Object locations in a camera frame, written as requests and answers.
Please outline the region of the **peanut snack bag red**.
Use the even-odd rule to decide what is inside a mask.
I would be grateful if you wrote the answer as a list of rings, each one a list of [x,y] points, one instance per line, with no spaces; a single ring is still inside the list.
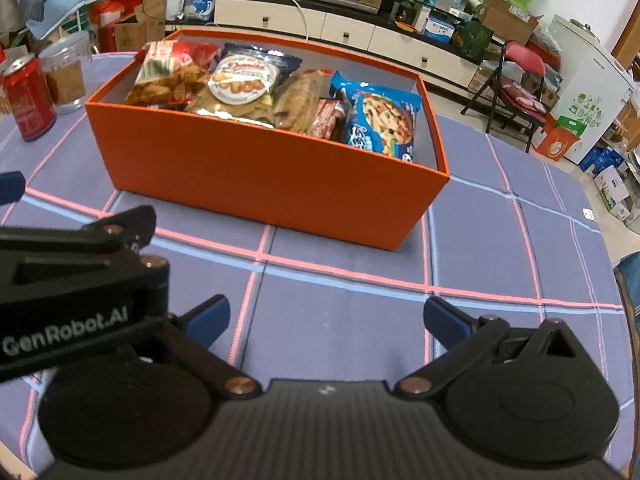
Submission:
[[[207,84],[218,48],[188,40],[149,42],[140,52],[142,65],[124,103],[132,106],[180,107]]]

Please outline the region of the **blue cookie packet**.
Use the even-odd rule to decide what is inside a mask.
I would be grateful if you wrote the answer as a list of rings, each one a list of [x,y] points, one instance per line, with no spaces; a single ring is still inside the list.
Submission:
[[[331,92],[348,107],[344,142],[352,148],[413,162],[421,97],[392,87],[354,81],[336,72]]]

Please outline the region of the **clear bag of nuts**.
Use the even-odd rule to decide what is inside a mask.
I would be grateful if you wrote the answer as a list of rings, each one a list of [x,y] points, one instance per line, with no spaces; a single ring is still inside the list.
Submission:
[[[296,70],[280,85],[273,104],[273,125],[306,133],[319,102],[329,94],[332,70]]]

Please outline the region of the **yellow snack bag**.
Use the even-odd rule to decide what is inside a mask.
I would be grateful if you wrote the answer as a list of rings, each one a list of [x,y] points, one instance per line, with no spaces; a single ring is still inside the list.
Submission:
[[[272,128],[274,95],[302,63],[279,50],[226,42],[205,86],[184,110]]]

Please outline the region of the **dark red cookie packet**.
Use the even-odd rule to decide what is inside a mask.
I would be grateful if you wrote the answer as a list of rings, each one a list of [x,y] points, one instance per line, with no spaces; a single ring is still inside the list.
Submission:
[[[308,136],[342,143],[348,111],[348,104],[342,100],[320,99],[307,129]]]

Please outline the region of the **red soda can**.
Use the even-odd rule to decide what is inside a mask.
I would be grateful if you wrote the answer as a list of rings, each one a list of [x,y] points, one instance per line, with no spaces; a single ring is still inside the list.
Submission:
[[[16,58],[6,66],[2,84],[25,142],[37,140],[53,127],[55,111],[39,60],[33,53]]]

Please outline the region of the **purple plaid tablecloth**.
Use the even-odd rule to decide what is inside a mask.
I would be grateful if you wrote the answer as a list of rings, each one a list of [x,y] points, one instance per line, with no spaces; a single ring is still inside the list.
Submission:
[[[450,181],[393,252],[159,200],[150,252],[171,265],[171,311],[231,304],[213,352],[260,382],[397,382],[442,354],[422,324],[437,294],[514,326],[559,318],[620,406],[606,457],[634,454],[634,372],[603,226],[582,182],[440,110]]]

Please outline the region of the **clear plastic jar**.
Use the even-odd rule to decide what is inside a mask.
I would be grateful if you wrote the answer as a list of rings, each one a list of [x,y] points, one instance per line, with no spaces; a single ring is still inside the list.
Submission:
[[[66,115],[81,108],[92,75],[89,33],[73,32],[49,44],[40,52],[39,61],[55,113]]]

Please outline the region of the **orange cardboard box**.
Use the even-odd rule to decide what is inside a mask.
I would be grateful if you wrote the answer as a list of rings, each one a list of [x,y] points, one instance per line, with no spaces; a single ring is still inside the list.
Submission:
[[[128,106],[131,62],[87,100],[115,188],[394,250],[448,183],[430,104],[412,162],[278,129]]]

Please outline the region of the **red folding chair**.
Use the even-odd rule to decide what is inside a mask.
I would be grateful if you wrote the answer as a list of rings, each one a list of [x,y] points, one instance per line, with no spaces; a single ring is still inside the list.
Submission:
[[[544,104],[541,103],[542,87],[539,87],[535,93],[526,90],[519,82],[506,74],[507,62],[514,63],[526,75],[537,76],[540,82],[544,83],[546,64],[542,58],[519,42],[509,40],[501,48],[497,67],[473,94],[472,99],[462,108],[460,114],[465,115],[482,93],[489,88],[492,92],[492,98],[485,132],[490,133],[496,107],[501,101],[502,105],[510,112],[510,116],[503,123],[504,126],[509,125],[517,117],[528,123],[528,127],[523,129],[527,136],[525,151],[528,153],[532,147],[534,134],[546,124],[547,111]]]

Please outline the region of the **white tv stand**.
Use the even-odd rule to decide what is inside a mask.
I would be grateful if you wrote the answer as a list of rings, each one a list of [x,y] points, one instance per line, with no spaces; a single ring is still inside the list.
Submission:
[[[395,24],[360,18],[331,8],[310,8],[292,0],[216,0],[214,23],[336,44],[405,65],[435,86],[464,96],[478,65],[451,44],[440,44]]]

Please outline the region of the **brown cardboard box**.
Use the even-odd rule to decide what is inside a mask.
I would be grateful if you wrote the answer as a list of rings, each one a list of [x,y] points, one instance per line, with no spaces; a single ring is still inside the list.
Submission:
[[[508,0],[484,0],[476,17],[495,36],[525,46],[538,26],[538,18],[514,6]]]

